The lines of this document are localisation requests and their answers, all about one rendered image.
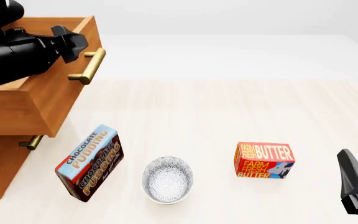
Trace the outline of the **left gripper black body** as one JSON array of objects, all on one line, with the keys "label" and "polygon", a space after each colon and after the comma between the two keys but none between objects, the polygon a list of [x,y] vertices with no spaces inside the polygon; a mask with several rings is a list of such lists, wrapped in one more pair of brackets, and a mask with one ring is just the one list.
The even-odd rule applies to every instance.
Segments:
[{"label": "left gripper black body", "polygon": [[67,48],[67,43],[63,35],[35,35],[35,38],[42,43],[44,52],[49,61],[56,61]]}]

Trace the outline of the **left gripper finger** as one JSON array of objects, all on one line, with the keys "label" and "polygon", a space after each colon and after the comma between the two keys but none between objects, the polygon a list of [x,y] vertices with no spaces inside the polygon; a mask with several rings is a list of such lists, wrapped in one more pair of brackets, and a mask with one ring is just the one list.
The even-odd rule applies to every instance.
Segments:
[{"label": "left gripper finger", "polygon": [[74,34],[72,31],[61,25],[53,26],[51,27],[51,30],[54,37],[72,37]]},{"label": "left gripper finger", "polygon": [[65,63],[72,63],[78,59],[79,54],[88,47],[85,35],[78,33],[67,33],[62,35],[63,47],[61,56]]}]

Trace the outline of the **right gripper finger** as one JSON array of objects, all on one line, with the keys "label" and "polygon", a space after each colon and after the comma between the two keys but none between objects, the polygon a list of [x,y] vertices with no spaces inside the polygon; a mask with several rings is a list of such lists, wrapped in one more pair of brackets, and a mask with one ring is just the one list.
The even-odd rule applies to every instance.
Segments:
[{"label": "right gripper finger", "polygon": [[358,194],[358,161],[348,149],[337,154],[341,172],[341,197]]}]

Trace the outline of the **red butter box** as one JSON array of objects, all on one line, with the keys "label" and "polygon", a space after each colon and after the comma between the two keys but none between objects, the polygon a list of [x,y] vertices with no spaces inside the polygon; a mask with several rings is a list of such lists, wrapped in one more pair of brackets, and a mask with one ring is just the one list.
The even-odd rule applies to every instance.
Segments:
[{"label": "red butter box", "polygon": [[295,163],[290,145],[264,142],[239,142],[234,155],[238,177],[285,179]]}]

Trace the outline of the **open wooden drawer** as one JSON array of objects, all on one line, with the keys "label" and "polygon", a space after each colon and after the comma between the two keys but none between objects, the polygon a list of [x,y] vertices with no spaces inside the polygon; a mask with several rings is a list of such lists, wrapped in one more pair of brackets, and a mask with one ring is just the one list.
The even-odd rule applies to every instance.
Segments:
[{"label": "open wooden drawer", "polygon": [[24,17],[3,30],[22,27],[28,33],[51,35],[51,27],[65,26],[85,35],[88,47],[76,61],[58,59],[45,73],[0,86],[0,136],[56,136],[83,87],[70,81],[69,74],[81,74],[91,58],[85,52],[102,48],[94,16]]}]

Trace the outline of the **chocolate pudding box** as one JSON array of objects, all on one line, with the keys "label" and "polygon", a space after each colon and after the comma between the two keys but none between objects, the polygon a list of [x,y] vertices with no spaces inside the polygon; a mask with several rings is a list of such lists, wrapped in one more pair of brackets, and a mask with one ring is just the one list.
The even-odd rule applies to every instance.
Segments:
[{"label": "chocolate pudding box", "polygon": [[124,158],[115,129],[100,124],[55,168],[69,194],[87,202]]}]

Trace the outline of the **patterned black and white bowl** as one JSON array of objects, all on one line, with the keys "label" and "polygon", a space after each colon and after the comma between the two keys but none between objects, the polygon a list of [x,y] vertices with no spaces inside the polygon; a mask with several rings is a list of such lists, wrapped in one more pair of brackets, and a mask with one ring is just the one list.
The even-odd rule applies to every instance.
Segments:
[{"label": "patterned black and white bowl", "polygon": [[151,201],[161,205],[173,205],[189,194],[193,182],[193,171],[184,160],[174,156],[162,156],[145,167],[141,184]]}]

